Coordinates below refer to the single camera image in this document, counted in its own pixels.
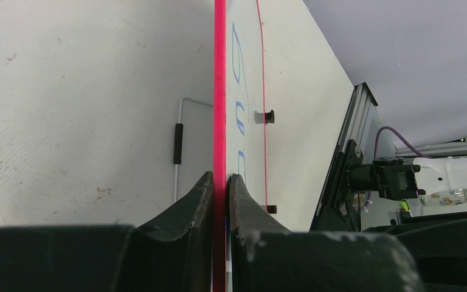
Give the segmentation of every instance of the purple cable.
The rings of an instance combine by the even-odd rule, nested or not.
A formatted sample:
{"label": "purple cable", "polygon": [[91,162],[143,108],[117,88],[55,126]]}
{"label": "purple cable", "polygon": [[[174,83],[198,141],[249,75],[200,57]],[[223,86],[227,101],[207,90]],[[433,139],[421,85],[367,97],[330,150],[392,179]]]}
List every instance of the purple cable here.
{"label": "purple cable", "polygon": [[[418,149],[416,149],[413,145],[411,145],[407,140],[406,138],[404,138],[404,136],[400,135],[400,133],[398,131],[396,131],[394,128],[392,127],[389,127],[389,126],[384,126],[382,128],[380,128],[378,131],[377,131],[377,135],[375,137],[375,151],[373,152],[373,159],[377,158],[377,151],[378,151],[378,141],[379,141],[379,137],[380,137],[380,133],[382,133],[382,131],[384,130],[390,130],[391,132],[393,132],[393,134],[395,134],[409,149],[411,149],[411,151],[413,151],[416,155],[418,155],[419,157],[423,157],[423,158],[432,158],[430,156],[427,156],[425,154],[423,154],[422,152],[418,151]],[[363,207],[368,207],[369,205],[369,201],[372,199],[372,193],[371,192],[368,192],[368,195],[366,197],[366,202],[364,202],[364,206]]]}

